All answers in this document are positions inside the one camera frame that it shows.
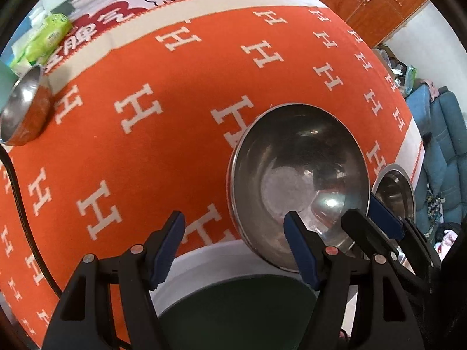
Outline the blue sofa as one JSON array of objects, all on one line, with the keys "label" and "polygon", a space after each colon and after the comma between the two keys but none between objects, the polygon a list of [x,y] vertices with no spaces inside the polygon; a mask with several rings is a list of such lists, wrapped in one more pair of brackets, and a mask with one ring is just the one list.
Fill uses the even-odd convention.
[{"label": "blue sofa", "polygon": [[446,87],[432,97],[421,84],[406,103],[425,150],[415,188],[416,226],[433,240],[441,221],[460,224],[466,216],[466,122]]}]

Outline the green wet wipes pack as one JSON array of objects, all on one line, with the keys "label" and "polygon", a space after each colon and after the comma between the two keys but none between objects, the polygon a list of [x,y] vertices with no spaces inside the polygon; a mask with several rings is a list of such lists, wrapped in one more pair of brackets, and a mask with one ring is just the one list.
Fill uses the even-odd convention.
[{"label": "green wet wipes pack", "polygon": [[12,45],[10,67],[43,66],[70,29],[72,24],[66,15],[53,13],[46,16]]}]

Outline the large white plate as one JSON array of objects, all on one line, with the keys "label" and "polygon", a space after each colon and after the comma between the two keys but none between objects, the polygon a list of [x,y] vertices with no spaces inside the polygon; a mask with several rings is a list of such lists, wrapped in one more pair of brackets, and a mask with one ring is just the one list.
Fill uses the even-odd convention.
[{"label": "large white plate", "polygon": [[203,288],[233,279],[265,275],[290,277],[302,282],[300,276],[280,271],[261,260],[240,240],[218,243],[178,257],[166,281],[152,292],[151,298],[160,316],[176,302]]}]

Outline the medium steel bowl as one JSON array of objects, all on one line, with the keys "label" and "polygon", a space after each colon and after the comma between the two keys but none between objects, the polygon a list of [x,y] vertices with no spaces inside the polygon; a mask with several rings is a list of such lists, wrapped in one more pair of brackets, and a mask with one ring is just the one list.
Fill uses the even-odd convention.
[{"label": "medium steel bowl", "polygon": [[282,104],[260,115],[238,142],[226,178],[229,213],[241,238],[260,258],[295,273],[283,221],[295,211],[306,228],[343,252],[349,209],[367,213],[370,178],[350,130],[327,111]]}]

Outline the mint green container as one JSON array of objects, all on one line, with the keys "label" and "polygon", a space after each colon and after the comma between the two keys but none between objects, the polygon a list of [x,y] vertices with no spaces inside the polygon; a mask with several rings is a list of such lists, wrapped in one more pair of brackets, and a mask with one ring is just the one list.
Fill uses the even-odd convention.
[{"label": "mint green container", "polygon": [[18,75],[4,62],[0,62],[0,111],[5,107],[10,98],[13,86],[18,80]]}]

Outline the large steel bowl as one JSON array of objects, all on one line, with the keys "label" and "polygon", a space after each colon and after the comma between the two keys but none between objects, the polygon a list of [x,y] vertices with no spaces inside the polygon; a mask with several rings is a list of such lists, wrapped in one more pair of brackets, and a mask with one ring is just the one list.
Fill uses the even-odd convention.
[{"label": "large steel bowl", "polygon": [[395,216],[416,223],[416,200],[414,189],[406,171],[398,164],[385,166],[378,174],[372,193]]}]

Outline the green plate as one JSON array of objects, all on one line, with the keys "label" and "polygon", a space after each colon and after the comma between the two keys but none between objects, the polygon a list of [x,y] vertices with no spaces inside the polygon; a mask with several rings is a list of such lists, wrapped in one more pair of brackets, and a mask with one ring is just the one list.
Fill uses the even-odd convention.
[{"label": "green plate", "polygon": [[252,276],[203,288],[159,321],[172,349],[296,349],[316,302],[301,281]]}]

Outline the orange H-pattern blanket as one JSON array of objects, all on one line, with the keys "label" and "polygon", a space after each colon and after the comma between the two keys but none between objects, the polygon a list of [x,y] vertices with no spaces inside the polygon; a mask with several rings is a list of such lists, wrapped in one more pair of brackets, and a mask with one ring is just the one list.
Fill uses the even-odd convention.
[{"label": "orange H-pattern blanket", "polygon": [[404,98],[319,0],[179,0],[136,14],[113,4],[80,31],[47,66],[47,126],[9,151],[38,255],[1,176],[1,292],[35,344],[58,302],[47,273],[64,287],[84,254],[121,254],[174,210],[188,225],[182,253],[238,237],[229,159],[269,108],[324,108],[352,132],[371,179],[393,163],[419,178],[422,139]]}]

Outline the small steel bowl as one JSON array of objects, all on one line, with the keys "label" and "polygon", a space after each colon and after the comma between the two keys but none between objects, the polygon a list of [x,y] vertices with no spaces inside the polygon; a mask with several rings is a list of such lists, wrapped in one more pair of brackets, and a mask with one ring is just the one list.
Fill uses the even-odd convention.
[{"label": "small steel bowl", "polygon": [[37,138],[53,105],[53,96],[40,64],[32,66],[13,85],[1,110],[1,143],[23,146]]}]

